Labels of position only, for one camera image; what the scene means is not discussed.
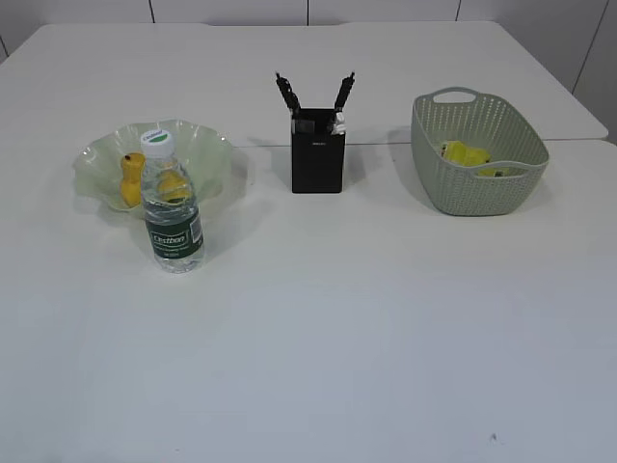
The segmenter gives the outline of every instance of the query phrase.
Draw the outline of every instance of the bottle cap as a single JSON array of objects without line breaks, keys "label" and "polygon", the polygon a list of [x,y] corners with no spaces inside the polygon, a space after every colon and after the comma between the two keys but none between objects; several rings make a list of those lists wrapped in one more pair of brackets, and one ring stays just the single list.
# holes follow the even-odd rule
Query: bottle cap
[{"label": "bottle cap", "polygon": [[164,159],[174,154],[174,136],[167,130],[150,130],[142,135],[141,142],[146,159]]}]

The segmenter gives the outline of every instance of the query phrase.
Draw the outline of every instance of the basket handle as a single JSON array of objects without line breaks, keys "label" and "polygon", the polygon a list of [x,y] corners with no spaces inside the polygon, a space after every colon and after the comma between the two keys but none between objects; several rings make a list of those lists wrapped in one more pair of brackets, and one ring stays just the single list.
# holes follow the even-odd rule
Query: basket handle
[{"label": "basket handle", "polygon": [[[521,169],[521,170],[524,170],[525,172],[523,172],[522,174],[518,174],[517,176],[506,176],[506,177],[486,177],[486,176],[480,175],[480,172],[486,169],[504,169],[508,167],[512,167],[514,169]],[[527,177],[531,173],[531,171],[535,171],[538,169],[538,167],[536,166],[530,166],[529,164],[525,164],[523,162],[518,162],[518,161],[495,161],[495,162],[489,162],[486,164],[480,164],[479,166],[462,167],[462,168],[465,169],[468,172],[468,174],[470,174],[472,177],[480,178],[480,179],[523,178],[523,177]]]},{"label": "basket handle", "polygon": [[439,95],[447,95],[447,94],[455,94],[455,93],[472,95],[473,100],[469,102],[475,101],[475,99],[481,95],[476,90],[468,89],[467,87],[448,87],[446,89],[437,90],[436,92],[433,92],[432,94],[428,94],[426,97],[436,104],[447,104],[447,103],[436,101],[435,98]]}]

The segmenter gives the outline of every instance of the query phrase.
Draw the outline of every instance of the fruit bowl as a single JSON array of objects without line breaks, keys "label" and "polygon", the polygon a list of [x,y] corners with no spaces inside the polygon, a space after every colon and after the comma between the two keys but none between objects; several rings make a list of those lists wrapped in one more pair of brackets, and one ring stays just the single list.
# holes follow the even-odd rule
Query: fruit bowl
[{"label": "fruit bowl", "polygon": [[140,136],[155,128],[174,135],[175,155],[193,181],[198,201],[215,196],[229,169],[233,146],[216,130],[182,120],[132,123],[90,143],[73,162],[77,194],[97,198],[114,210],[143,216],[140,205],[129,207],[122,199],[121,159],[141,151]]}]

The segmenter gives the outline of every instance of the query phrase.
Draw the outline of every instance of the white wall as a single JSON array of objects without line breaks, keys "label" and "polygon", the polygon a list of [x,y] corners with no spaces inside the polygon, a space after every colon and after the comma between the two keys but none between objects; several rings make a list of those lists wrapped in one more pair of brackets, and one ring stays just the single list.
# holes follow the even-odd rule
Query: white wall
[{"label": "white wall", "polygon": [[152,0],[156,22],[306,25],[308,0]]},{"label": "white wall", "polygon": [[460,20],[501,24],[572,90],[606,0],[463,0]]},{"label": "white wall", "polygon": [[459,0],[309,0],[308,23],[453,21]]},{"label": "white wall", "polygon": [[42,24],[59,22],[151,22],[151,17],[148,0],[0,0],[0,34],[9,53]]},{"label": "white wall", "polygon": [[575,96],[608,127],[617,144],[617,0],[610,0]]}]

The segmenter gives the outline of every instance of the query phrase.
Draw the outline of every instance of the yellow toy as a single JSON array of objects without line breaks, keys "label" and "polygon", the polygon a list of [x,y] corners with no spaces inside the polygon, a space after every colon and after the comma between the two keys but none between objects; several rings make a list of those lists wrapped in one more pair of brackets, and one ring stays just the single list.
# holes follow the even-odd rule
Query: yellow toy
[{"label": "yellow toy", "polygon": [[182,203],[191,197],[191,184],[178,171],[163,171],[160,175],[158,193],[167,203]]},{"label": "yellow toy", "polygon": [[144,164],[146,164],[146,157],[140,152],[130,152],[121,160],[120,194],[129,207],[135,207],[142,202],[142,170]]},{"label": "yellow toy", "polygon": [[[491,162],[491,155],[481,148],[472,148],[463,142],[444,142],[442,158],[465,167],[480,166]],[[484,169],[478,174],[483,177],[504,177],[507,169]]]}]

